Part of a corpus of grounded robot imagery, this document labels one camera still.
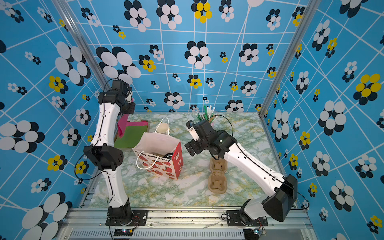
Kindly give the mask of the stack of paper cups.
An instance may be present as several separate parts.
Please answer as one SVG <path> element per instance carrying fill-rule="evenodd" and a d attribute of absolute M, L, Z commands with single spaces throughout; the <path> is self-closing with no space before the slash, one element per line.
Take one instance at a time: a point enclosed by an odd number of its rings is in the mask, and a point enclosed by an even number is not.
<path fill-rule="evenodd" d="M 157 125 L 156 132 L 159 134 L 169 135 L 170 126 L 167 123 L 160 123 Z"/>

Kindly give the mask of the brown cardboard cup carrier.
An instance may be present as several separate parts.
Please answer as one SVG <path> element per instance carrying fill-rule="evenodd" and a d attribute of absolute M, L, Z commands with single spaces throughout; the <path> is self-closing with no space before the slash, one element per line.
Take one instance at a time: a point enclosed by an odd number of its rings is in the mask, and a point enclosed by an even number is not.
<path fill-rule="evenodd" d="M 210 159 L 211 174 L 208 178 L 208 188 L 212 193 L 224 194 L 227 191 L 227 178 L 225 173 L 228 170 L 228 162 L 224 159 Z"/>

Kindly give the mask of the pink straw holder cup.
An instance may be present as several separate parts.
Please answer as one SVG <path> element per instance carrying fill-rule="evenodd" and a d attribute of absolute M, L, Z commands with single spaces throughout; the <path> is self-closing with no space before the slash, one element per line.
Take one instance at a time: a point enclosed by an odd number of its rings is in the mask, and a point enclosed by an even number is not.
<path fill-rule="evenodd" d="M 209 116 L 209 115 L 207 115 L 207 114 L 204 114 L 204 115 L 201 114 L 201 115 L 198 115 L 198 116 L 197 116 L 197 118 L 198 118 L 200 121 L 206 120 L 206 121 L 208 121 L 210 124 L 213 123 L 215 117 L 216 117 L 215 115 L 213 115 L 213 116 Z"/>

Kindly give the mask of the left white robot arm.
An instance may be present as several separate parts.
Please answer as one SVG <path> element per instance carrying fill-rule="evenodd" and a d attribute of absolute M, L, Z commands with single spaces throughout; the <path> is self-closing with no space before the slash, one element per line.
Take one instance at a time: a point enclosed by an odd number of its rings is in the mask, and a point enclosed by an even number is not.
<path fill-rule="evenodd" d="M 128 224 L 133 213 L 122 180 L 122 150 L 115 148 L 115 128 L 118 117 L 135 110 L 130 91 L 109 90 L 99 95 L 99 119 L 91 145 L 84 148 L 84 154 L 101 171 L 106 181 L 109 200 L 110 223 Z"/>

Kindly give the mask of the black cup lid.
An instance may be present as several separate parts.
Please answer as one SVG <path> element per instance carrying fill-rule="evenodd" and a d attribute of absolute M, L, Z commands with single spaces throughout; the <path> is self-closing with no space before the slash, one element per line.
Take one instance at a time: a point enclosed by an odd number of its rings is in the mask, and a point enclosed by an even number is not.
<path fill-rule="evenodd" d="M 168 153 L 164 156 L 164 159 L 167 159 L 167 160 L 172 160 L 172 157 L 173 157 L 174 153 Z"/>

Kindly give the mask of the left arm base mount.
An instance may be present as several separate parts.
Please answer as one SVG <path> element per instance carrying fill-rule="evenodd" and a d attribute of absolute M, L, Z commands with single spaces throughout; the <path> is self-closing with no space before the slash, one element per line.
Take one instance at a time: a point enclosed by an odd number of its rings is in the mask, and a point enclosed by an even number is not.
<path fill-rule="evenodd" d="M 110 215 L 107 213 L 105 225 L 107 227 L 141 227 L 145 226 L 148 220 L 148 210 L 132 210 L 122 216 Z"/>

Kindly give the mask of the red paper gift bag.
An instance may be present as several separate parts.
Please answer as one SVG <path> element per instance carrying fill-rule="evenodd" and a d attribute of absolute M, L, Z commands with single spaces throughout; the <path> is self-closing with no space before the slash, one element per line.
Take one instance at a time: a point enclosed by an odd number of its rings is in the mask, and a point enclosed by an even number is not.
<path fill-rule="evenodd" d="M 160 123 L 167 123 L 170 126 L 168 117 L 163 117 Z M 157 133 L 156 128 L 153 133 L 144 133 L 139 143 L 133 147 L 133 152 L 137 156 L 136 167 L 177 180 L 184 164 L 181 141 L 170 134 Z M 168 153 L 174 153 L 172 160 L 164 159 Z"/>

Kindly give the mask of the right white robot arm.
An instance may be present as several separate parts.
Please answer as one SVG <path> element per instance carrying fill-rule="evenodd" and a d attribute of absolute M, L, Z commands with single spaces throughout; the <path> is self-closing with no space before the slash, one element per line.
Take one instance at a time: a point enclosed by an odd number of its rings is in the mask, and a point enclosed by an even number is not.
<path fill-rule="evenodd" d="M 209 151 L 212 156 L 235 165 L 265 192 L 265 199 L 247 200 L 239 210 L 242 222 L 250 226 L 260 217 L 283 222 L 298 196 L 298 180 L 274 171 L 251 155 L 232 135 L 216 131 L 207 120 L 188 121 L 186 128 L 193 137 L 185 147 L 191 156 Z"/>

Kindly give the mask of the green napkin stack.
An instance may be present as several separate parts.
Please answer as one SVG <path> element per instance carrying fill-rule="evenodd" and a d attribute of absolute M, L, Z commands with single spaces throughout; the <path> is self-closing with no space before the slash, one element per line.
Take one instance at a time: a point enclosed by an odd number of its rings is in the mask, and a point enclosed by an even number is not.
<path fill-rule="evenodd" d="M 122 138 L 117 137 L 115 148 L 132 149 L 141 140 L 144 133 L 149 129 L 148 121 L 127 122 L 125 134 Z"/>

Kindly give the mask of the pink paper napkin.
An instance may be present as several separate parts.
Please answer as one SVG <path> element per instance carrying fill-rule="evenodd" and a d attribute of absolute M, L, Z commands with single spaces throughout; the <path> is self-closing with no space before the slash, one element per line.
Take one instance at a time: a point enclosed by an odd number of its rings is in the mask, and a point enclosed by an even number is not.
<path fill-rule="evenodd" d="M 125 134 L 129 115 L 123 115 L 118 121 L 118 137 L 122 138 Z"/>

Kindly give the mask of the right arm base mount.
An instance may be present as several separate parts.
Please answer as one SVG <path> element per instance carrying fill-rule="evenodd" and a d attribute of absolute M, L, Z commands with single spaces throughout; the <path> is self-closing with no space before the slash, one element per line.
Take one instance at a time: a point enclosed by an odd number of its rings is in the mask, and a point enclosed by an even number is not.
<path fill-rule="evenodd" d="M 269 225 L 267 217 L 263 216 L 253 220 L 241 210 L 227 210 L 225 215 L 229 227 L 261 228 Z"/>

